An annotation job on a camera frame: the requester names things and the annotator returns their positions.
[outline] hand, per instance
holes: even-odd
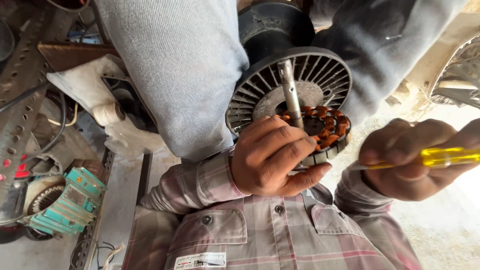
[[[404,201],[421,201],[478,165],[459,164],[444,169],[425,167],[418,156],[421,150],[433,147],[480,148],[480,119],[473,120],[459,132],[433,119],[414,127],[404,120],[393,119],[367,137],[360,149],[359,162],[374,165],[385,160],[397,167],[365,170],[365,180],[386,196]]]
[[[242,131],[230,165],[233,180],[244,194],[295,196],[317,184],[332,168],[324,163],[287,175],[316,145],[303,130],[265,116]]]

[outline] screwdriver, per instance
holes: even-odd
[[[462,147],[454,148],[429,148],[420,153],[420,160],[425,167],[446,168],[450,165],[476,163],[480,161],[480,149],[464,149]],[[353,165],[354,171],[378,170],[392,168],[392,165],[382,161],[375,165]]]

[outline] white cable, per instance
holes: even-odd
[[[47,0],[47,2],[49,2],[50,4],[54,5],[55,7],[61,9],[61,10],[64,10],[64,11],[67,11],[67,12],[81,12],[83,11],[84,9],[86,9],[88,7],[88,4],[90,4],[90,0],[87,0],[87,2],[85,3],[85,5],[83,5],[81,8],[79,9],[69,9],[69,8],[66,8],[66,7],[62,7],[60,6],[59,4],[55,3],[54,1],[52,0]]]
[[[75,103],[75,114],[73,116],[73,119],[70,123],[66,124],[65,126],[71,126],[71,125],[75,124],[75,122],[77,122],[77,111],[78,111],[78,103]],[[54,121],[52,119],[49,119],[48,121],[50,123],[54,124],[54,125],[61,126],[61,124],[59,122]]]

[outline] shirt sleeve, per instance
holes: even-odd
[[[233,182],[229,157],[233,147],[212,159],[172,166],[160,183],[142,198],[141,205],[154,210],[188,214],[216,202],[247,195]]]
[[[350,216],[371,243],[397,268],[421,269],[400,225],[390,216],[392,198],[370,189],[360,171],[347,168],[335,192],[335,205]]]

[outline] metal shaft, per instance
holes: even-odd
[[[288,115],[292,126],[303,129],[303,119],[301,117],[300,104],[297,96],[297,88],[295,87],[295,79],[293,78],[293,67],[290,59],[278,62],[280,71],[280,79],[283,86],[283,94],[287,101]]]

